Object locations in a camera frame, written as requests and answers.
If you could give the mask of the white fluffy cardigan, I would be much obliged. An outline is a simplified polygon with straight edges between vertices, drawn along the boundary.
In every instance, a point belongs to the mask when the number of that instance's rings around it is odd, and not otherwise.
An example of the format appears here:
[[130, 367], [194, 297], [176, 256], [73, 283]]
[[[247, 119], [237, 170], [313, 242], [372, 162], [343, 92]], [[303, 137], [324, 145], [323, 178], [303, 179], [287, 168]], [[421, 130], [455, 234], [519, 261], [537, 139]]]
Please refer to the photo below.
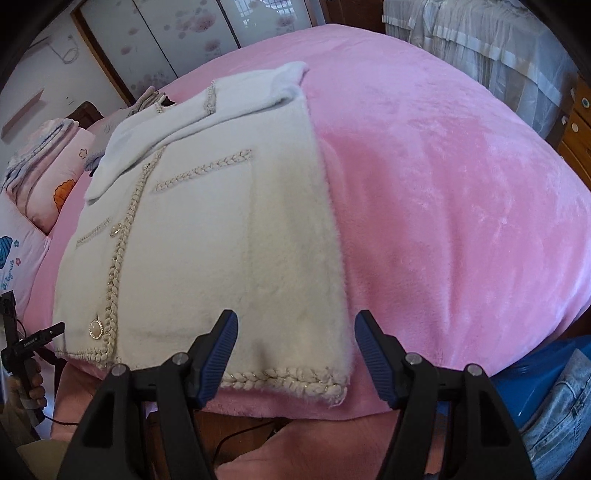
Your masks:
[[217, 79], [117, 126], [61, 259], [59, 355], [151, 367], [230, 309], [223, 387], [342, 402], [352, 327], [307, 71]]

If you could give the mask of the blue plastic box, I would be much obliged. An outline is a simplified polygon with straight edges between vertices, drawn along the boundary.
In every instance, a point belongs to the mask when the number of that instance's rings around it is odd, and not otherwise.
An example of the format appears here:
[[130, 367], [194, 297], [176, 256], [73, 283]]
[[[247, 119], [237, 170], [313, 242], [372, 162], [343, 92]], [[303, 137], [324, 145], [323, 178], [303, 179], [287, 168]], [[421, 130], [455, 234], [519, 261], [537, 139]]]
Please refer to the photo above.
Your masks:
[[550, 389], [565, 368], [572, 353], [581, 350], [590, 359], [590, 337], [559, 340], [526, 355], [491, 378], [505, 410], [498, 412], [496, 404], [485, 398], [480, 418], [482, 427], [505, 432], [508, 426], [523, 429], [540, 408]]

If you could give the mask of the blue jeans leg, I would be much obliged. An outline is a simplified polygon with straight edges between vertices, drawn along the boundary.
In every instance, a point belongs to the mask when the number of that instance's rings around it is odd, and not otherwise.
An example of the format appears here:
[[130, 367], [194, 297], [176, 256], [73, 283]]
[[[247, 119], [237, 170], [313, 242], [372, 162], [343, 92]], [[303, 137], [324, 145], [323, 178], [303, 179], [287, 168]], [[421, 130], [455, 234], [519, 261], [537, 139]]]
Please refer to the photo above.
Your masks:
[[557, 479], [590, 428], [590, 359], [576, 349], [522, 430], [537, 479]]

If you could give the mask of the pink bag print pillow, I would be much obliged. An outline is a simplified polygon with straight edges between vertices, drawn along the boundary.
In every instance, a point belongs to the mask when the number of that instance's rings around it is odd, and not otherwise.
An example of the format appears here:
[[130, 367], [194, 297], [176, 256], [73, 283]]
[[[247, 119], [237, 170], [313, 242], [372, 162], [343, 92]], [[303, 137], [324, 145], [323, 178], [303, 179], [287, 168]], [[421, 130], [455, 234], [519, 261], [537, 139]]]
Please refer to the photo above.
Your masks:
[[27, 217], [11, 198], [1, 194], [1, 293], [12, 291], [16, 312], [22, 319], [29, 303], [38, 269], [49, 249], [49, 238]]

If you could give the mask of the pink flower print pillow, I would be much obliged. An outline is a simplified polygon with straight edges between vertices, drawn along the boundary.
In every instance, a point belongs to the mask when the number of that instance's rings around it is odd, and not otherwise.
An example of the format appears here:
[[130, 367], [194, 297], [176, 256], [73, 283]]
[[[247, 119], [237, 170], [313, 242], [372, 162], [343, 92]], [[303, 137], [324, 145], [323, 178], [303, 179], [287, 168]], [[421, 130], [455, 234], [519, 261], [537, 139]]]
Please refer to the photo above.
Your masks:
[[65, 200], [84, 170], [85, 158], [94, 135], [79, 128], [57, 153], [48, 154], [14, 190], [19, 211], [39, 230], [49, 234]]

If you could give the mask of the pink bed blanket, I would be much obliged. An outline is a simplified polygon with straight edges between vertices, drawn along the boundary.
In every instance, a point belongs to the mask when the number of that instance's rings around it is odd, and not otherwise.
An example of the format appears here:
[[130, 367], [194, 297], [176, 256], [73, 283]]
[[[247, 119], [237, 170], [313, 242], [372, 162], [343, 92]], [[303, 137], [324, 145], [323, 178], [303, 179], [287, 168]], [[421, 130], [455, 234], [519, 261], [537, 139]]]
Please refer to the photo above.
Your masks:
[[590, 193], [465, 74], [403, 41], [325, 26], [259, 42], [168, 84], [183, 102], [222, 77], [308, 64], [349, 313], [434, 364], [495, 374], [590, 303]]

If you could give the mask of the folded floral quilt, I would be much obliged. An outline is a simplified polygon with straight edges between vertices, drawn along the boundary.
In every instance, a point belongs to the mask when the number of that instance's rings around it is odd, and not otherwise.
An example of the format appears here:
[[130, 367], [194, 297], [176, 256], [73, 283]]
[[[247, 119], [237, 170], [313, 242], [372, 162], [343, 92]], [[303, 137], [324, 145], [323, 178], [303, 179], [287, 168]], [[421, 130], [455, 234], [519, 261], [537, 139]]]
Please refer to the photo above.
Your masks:
[[31, 173], [40, 173], [42, 164], [50, 165], [79, 130], [79, 122], [56, 118], [44, 122], [9, 160], [1, 190], [18, 188]]

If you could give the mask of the wooden headboard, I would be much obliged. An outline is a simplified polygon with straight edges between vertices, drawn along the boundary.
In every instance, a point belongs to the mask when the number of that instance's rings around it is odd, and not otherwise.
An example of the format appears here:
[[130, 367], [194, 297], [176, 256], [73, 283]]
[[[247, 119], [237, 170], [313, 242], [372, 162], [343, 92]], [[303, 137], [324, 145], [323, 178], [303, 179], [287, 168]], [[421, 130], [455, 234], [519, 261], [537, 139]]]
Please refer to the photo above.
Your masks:
[[67, 115], [67, 118], [76, 121], [80, 128], [88, 130], [92, 125], [103, 119], [103, 115], [93, 103], [84, 101]]

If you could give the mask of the grey knitted folded sweater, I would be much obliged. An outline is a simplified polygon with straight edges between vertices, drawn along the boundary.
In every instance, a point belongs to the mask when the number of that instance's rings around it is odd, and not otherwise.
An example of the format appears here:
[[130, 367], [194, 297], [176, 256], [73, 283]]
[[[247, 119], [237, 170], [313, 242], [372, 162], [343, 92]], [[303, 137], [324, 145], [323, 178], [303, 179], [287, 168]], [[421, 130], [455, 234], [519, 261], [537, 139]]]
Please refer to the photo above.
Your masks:
[[127, 118], [150, 107], [163, 97], [163, 94], [153, 86], [148, 87], [135, 103], [127, 108], [119, 109], [97, 122], [89, 131], [94, 135], [93, 143], [84, 160], [84, 170], [92, 173], [104, 156], [106, 146], [116, 127]]

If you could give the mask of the wooden drawer cabinet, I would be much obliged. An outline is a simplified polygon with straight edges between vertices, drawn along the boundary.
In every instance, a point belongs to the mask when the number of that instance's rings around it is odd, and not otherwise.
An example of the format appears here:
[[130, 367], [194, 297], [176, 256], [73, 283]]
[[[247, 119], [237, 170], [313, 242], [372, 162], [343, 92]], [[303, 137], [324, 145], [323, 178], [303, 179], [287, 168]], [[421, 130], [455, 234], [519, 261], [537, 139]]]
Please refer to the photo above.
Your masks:
[[573, 106], [564, 119], [565, 130], [557, 152], [578, 175], [591, 187], [591, 90], [579, 75], [576, 87], [571, 91]]

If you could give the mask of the floral sliding wardrobe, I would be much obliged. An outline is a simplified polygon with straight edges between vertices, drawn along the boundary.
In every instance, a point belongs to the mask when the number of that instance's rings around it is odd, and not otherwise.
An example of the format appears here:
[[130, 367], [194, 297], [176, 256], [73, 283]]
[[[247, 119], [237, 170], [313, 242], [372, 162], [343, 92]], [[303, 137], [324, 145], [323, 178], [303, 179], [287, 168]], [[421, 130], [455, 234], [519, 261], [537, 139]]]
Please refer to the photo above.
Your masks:
[[253, 43], [325, 23], [303, 0], [95, 0], [71, 12], [125, 104], [200, 65]]

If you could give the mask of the lace covered furniture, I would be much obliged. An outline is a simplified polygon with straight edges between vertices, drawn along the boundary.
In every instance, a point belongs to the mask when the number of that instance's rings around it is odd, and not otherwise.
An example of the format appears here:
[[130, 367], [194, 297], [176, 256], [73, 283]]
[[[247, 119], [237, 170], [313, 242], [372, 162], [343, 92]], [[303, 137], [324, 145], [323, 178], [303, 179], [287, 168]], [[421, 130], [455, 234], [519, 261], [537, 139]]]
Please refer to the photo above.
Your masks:
[[541, 137], [572, 105], [577, 67], [518, 1], [386, 1], [386, 33], [485, 86]]

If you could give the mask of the pink wall shelf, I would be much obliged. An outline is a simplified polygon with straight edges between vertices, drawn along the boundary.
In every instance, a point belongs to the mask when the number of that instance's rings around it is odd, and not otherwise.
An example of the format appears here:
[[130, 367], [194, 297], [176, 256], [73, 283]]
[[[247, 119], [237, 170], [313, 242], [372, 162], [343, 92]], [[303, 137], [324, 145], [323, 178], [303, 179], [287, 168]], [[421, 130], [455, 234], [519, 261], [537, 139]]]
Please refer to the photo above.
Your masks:
[[15, 125], [21, 121], [35, 106], [40, 102], [44, 90], [41, 89], [35, 93], [26, 103], [24, 103], [13, 115], [2, 125], [1, 138], [4, 139]]

